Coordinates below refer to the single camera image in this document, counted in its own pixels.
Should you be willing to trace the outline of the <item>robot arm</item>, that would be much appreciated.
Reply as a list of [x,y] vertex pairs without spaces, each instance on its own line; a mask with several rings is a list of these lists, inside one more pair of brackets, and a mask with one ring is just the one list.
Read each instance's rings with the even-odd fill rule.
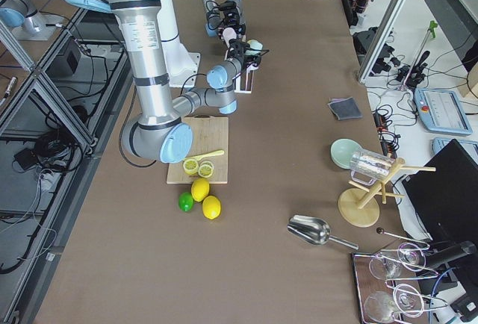
[[193,68],[193,61],[179,41],[172,0],[65,0],[88,10],[113,14],[125,41],[139,96],[141,113],[129,121],[121,136],[133,155],[163,163],[178,163],[190,151],[193,132],[183,117],[202,106],[223,114],[236,110],[235,80],[258,68],[262,45],[245,41],[241,0],[202,0],[206,28],[223,40],[224,60],[207,74],[206,88],[194,87],[173,98],[170,77]]
[[246,36],[246,20],[243,15],[242,0],[202,0],[205,9],[205,30],[209,37],[222,37],[223,31],[232,28],[238,39]]

